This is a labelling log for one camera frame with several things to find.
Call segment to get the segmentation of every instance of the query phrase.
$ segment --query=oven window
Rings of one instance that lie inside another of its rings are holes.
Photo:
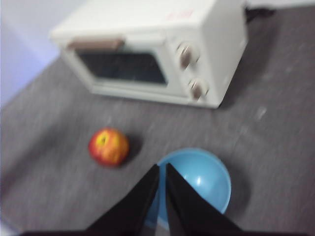
[[[151,54],[78,51],[77,55],[98,81],[167,85],[156,59]]]

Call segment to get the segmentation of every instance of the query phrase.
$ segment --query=oven knob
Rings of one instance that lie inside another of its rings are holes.
[[[191,43],[182,43],[177,52],[179,54],[180,65],[182,69],[186,69],[189,64],[194,64],[200,57],[199,50]]]
[[[192,94],[192,97],[195,100],[198,100],[200,97],[205,96],[208,93],[208,86],[204,81],[195,79],[189,83],[189,88]]]

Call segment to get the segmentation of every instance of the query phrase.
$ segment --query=gray carpet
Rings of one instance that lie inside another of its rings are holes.
[[[93,95],[58,59],[1,111],[1,217],[20,231],[83,229],[164,155],[198,147],[230,172],[236,224],[315,235],[315,7],[255,19],[249,35],[217,110]],[[119,169],[89,158],[104,126],[130,138]]]

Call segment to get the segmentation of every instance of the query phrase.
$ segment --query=white wall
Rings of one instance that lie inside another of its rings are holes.
[[[1,0],[0,106],[6,104],[58,55],[49,30],[86,0]],[[248,0],[278,7],[315,0]]]

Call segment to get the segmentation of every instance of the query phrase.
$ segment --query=oven door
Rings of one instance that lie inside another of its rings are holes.
[[[85,38],[70,43],[63,56],[93,92],[150,100],[186,96],[174,54],[160,35]]]

